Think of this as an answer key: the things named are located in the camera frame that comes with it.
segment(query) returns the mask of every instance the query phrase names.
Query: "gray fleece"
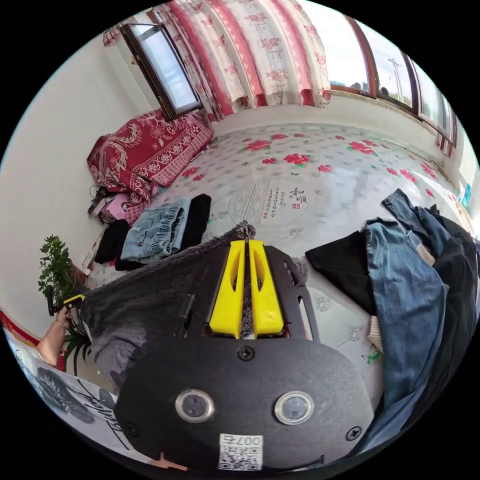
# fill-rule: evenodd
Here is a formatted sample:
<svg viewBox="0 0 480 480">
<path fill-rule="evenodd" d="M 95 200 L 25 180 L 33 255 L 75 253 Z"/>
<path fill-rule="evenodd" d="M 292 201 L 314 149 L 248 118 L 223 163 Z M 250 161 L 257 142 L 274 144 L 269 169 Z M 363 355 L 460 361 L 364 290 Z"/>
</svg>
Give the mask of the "gray fleece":
<svg viewBox="0 0 480 480">
<path fill-rule="evenodd" d="M 206 256 L 232 241 L 254 239 L 255 233 L 255 228 L 243 221 L 220 237 L 146 265 L 86 295 L 81 317 L 90 330 L 93 358 L 118 390 L 127 369 L 178 327 L 173 320 L 178 318 L 185 294 Z M 293 261 L 305 282 L 305 264 L 295 258 Z M 249 279 L 247 275 L 243 338 L 250 336 L 253 329 Z"/>
</svg>

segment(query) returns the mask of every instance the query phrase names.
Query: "window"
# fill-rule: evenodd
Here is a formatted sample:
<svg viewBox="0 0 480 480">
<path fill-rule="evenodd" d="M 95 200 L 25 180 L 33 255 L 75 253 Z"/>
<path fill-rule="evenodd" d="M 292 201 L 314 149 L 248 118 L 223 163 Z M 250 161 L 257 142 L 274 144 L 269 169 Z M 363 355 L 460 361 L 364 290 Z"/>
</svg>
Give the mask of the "window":
<svg viewBox="0 0 480 480">
<path fill-rule="evenodd" d="M 167 120 L 202 108 L 165 27 L 129 23 L 120 31 L 150 88 L 155 92 Z"/>
<path fill-rule="evenodd" d="M 452 134 L 451 108 L 430 77 L 412 60 L 420 90 L 420 113 L 441 128 L 447 137 Z"/>
<path fill-rule="evenodd" d="M 355 32 L 345 16 L 309 0 L 297 0 L 320 35 L 332 86 L 369 91 L 367 69 Z"/>
<path fill-rule="evenodd" d="M 456 145 L 455 113 L 434 82 L 405 53 L 360 21 L 310 0 L 297 2 L 322 40 L 332 90 L 391 102 Z"/>
<path fill-rule="evenodd" d="M 371 47 L 378 72 L 378 96 L 412 106 L 410 75 L 400 49 L 375 30 L 357 21 Z"/>
</svg>

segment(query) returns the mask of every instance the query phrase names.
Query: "black handle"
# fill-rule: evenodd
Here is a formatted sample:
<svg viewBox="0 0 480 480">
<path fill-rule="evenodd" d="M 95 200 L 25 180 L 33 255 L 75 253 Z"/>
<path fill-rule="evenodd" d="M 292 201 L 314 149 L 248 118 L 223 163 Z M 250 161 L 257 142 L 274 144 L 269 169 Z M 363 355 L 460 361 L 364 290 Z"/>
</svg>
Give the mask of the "black handle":
<svg viewBox="0 0 480 480">
<path fill-rule="evenodd" d="M 46 302 L 48 304 L 48 314 L 53 317 L 55 315 L 54 289 L 50 285 L 46 288 Z"/>
</svg>

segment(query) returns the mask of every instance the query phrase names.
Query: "yellow plastic part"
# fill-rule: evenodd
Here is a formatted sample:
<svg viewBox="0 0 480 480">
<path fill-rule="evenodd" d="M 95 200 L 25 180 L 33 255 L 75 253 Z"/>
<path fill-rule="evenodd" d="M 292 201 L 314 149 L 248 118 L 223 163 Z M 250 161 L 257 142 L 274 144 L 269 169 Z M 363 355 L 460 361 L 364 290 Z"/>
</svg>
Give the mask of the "yellow plastic part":
<svg viewBox="0 0 480 480">
<path fill-rule="evenodd" d="M 230 242 L 230 251 L 210 319 L 213 333 L 240 338 L 244 309 L 245 241 Z"/>
<path fill-rule="evenodd" d="M 69 298 L 68 300 L 64 300 L 63 304 L 68 305 L 71 303 L 79 303 L 79 302 L 83 302 L 84 300 L 85 300 L 85 295 L 75 295 Z"/>
<path fill-rule="evenodd" d="M 255 338 L 279 334 L 284 328 L 284 320 L 264 243 L 260 240 L 249 240 L 248 248 L 250 252 L 253 333 Z"/>
</svg>

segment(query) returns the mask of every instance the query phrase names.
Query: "black cloth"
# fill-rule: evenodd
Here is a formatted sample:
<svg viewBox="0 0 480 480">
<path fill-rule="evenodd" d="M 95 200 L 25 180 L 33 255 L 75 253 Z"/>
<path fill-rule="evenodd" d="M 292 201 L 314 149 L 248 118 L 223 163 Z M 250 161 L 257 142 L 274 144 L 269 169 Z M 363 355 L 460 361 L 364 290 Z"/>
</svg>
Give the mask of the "black cloth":
<svg viewBox="0 0 480 480">
<path fill-rule="evenodd" d="M 368 314 L 377 314 L 369 277 L 365 231 L 356 231 L 340 240 L 313 248 L 305 252 L 305 256 L 314 270 Z"/>
<path fill-rule="evenodd" d="M 433 268 L 450 287 L 443 336 L 425 390 L 403 428 L 418 420 L 440 395 L 462 361 L 475 331 L 478 281 L 475 244 L 467 237 L 452 236 Z"/>
<path fill-rule="evenodd" d="M 126 220 L 116 220 L 103 233 L 95 255 L 95 262 L 106 264 L 115 260 L 115 270 L 125 272 L 144 267 L 137 261 L 122 260 L 122 250 L 130 227 Z"/>
<path fill-rule="evenodd" d="M 207 229 L 210 217 L 211 204 L 212 199 L 205 193 L 192 198 L 186 218 L 185 231 L 181 239 L 180 251 L 202 243 L 202 236 Z"/>
</svg>

